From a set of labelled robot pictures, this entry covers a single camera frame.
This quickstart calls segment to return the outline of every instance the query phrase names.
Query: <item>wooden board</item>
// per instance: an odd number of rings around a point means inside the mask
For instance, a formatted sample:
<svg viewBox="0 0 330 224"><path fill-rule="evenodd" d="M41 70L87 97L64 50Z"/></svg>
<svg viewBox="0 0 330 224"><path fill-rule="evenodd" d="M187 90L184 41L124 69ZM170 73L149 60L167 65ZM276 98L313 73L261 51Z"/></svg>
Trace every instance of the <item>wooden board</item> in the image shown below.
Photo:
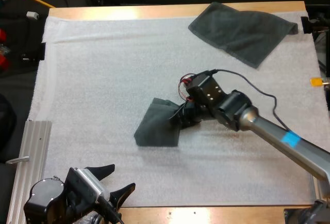
<svg viewBox="0 0 330 224"><path fill-rule="evenodd" d="M302 1L230 3L226 5L241 11L254 10L269 13L306 10ZM70 20L174 18L196 16L207 6L208 4L56 8L50 9L49 15ZM306 206L135 207L122 208L120 212L125 224L282 224L284 223L284 209L296 207Z"/></svg>
<svg viewBox="0 0 330 224"><path fill-rule="evenodd" d="M189 17L200 14L208 5L53 8L49 10L49 15L71 20L131 20ZM285 12L306 10L303 1L229 3L226 5L241 11Z"/></svg>
<svg viewBox="0 0 330 224"><path fill-rule="evenodd" d="M282 206L136 207L123 208L120 212L125 224L284 224L284 209Z"/></svg>

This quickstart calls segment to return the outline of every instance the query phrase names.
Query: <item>gray cloth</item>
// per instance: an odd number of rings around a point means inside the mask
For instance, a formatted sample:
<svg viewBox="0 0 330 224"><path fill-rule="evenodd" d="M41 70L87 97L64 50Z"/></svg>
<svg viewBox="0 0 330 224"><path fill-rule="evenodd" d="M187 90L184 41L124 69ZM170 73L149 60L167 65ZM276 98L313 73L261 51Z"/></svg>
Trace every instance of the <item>gray cloth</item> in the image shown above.
<svg viewBox="0 0 330 224"><path fill-rule="evenodd" d="M188 28L203 41L253 68L257 68L287 34L298 33L297 23L265 12L238 11L216 2Z"/></svg>
<svg viewBox="0 0 330 224"><path fill-rule="evenodd" d="M172 101L154 98L142 122L134 133L136 144L152 147L176 147L179 141L179 125L170 118L179 106Z"/></svg>

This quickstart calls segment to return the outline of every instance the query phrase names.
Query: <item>folded cloth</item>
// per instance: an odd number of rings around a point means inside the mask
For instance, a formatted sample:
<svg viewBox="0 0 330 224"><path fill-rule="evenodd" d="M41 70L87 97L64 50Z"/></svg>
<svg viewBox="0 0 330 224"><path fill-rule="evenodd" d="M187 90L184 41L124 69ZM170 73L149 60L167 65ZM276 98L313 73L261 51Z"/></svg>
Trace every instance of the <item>folded cloth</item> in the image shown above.
<svg viewBox="0 0 330 224"><path fill-rule="evenodd" d="M139 146L176 147L179 141L179 125L173 126L170 118L179 106L169 100L154 98L134 137Z"/></svg>
<svg viewBox="0 0 330 224"><path fill-rule="evenodd" d="M210 45L257 68L297 23L260 11L238 11L213 2L188 29Z"/></svg>

